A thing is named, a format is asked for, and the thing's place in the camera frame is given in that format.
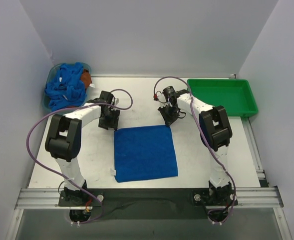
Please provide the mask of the green plastic tray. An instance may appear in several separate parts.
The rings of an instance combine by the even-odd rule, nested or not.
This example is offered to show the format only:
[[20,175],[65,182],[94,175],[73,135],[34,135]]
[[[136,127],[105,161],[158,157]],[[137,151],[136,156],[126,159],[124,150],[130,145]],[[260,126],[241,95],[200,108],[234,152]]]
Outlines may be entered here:
[[193,96],[213,105],[223,106],[231,117],[251,117],[259,110],[250,84],[245,79],[200,79],[187,80]]

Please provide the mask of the blue towel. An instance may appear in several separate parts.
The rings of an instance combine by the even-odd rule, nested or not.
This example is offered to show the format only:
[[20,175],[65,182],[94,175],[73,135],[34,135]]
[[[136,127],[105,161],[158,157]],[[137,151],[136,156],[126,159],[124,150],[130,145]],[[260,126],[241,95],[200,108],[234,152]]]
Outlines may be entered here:
[[178,176],[171,129],[151,125],[115,131],[114,168],[119,183]]

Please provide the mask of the orange brown towel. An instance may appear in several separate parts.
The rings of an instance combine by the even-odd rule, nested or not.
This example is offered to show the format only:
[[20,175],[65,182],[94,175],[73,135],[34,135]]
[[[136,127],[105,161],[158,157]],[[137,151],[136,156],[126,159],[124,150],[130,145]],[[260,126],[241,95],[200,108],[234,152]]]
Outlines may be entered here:
[[87,90],[92,84],[91,75],[87,69],[83,70],[80,80],[83,82],[85,90]]

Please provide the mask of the teal plastic basket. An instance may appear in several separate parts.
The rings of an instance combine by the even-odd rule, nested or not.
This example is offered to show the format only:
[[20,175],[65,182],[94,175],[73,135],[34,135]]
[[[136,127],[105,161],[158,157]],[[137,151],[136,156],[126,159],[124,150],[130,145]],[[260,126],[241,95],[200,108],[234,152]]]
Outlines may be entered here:
[[[90,67],[89,65],[87,65],[87,64],[85,64],[85,63],[83,63],[83,62],[79,62],[79,63],[82,63],[84,69],[87,69],[87,70],[89,71],[89,73],[91,74],[91,67]],[[60,67],[61,64],[55,65],[55,66],[49,71],[49,74],[48,74],[48,78],[47,78],[46,84],[47,84],[48,82],[50,82],[50,81],[54,78],[54,76],[55,76],[55,74],[56,74],[56,72],[57,72],[57,70],[59,69],[59,67]],[[52,112],[51,109],[50,109],[49,106],[48,106],[48,104],[49,104],[49,97],[48,97],[45,93],[43,94],[43,100],[42,100],[42,103],[43,103],[44,109],[45,109],[47,112]]]

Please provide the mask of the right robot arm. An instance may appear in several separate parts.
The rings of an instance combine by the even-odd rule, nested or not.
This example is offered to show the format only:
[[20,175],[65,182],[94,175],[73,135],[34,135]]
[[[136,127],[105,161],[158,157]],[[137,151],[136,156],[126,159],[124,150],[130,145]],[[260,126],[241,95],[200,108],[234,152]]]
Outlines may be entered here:
[[164,91],[155,94],[154,100],[160,103],[158,111],[168,127],[180,118],[180,113],[186,112],[193,117],[201,141],[210,152],[209,187],[214,190],[232,187],[227,168],[228,147],[233,133],[225,108],[206,104],[187,90]]

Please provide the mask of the aluminium frame rail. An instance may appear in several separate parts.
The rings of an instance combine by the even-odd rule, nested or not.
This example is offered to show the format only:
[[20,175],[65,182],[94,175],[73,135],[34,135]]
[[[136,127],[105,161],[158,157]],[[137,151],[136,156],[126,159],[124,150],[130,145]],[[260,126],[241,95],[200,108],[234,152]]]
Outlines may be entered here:
[[[277,187],[237,188],[238,208],[282,208],[284,203]],[[20,190],[16,209],[57,209],[59,193],[55,188],[24,188]]]

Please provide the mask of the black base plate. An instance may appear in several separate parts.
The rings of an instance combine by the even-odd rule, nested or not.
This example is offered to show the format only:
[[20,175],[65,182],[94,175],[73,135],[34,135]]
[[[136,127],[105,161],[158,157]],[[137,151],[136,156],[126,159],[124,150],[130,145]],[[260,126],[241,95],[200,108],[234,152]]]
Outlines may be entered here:
[[223,221],[238,201],[233,191],[215,193],[209,188],[90,189],[97,199],[81,192],[62,191],[59,207],[69,207],[75,221],[100,220],[198,220]]

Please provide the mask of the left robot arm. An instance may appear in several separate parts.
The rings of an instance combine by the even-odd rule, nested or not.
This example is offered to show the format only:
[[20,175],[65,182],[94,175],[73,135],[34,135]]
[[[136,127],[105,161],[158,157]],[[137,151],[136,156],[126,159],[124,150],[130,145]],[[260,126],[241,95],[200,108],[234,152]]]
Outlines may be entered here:
[[70,113],[55,114],[51,118],[45,150],[58,163],[61,173],[67,177],[64,180],[64,194],[66,198],[87,199],[86,194],[69,182],[87,189],[86,180],[81,174],[77,156],[81,149],[82,128],[93,120],[98,119],[98,127],[117,130],[120,110],[114,95],[102,91],[98,98],[89,100],[86,108],[77,109]]

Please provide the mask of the pile of blue towels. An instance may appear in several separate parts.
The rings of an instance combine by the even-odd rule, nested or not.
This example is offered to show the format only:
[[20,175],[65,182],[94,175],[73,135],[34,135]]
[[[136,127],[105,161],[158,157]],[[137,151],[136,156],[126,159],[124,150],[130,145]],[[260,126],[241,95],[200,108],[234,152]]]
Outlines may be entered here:
[[80,77],[83,74],[83,64],[63,63],[54,78],[45,86],[44,93],[49,97],[51,111],[67,107],[79,107],[86,98],[85,85]]

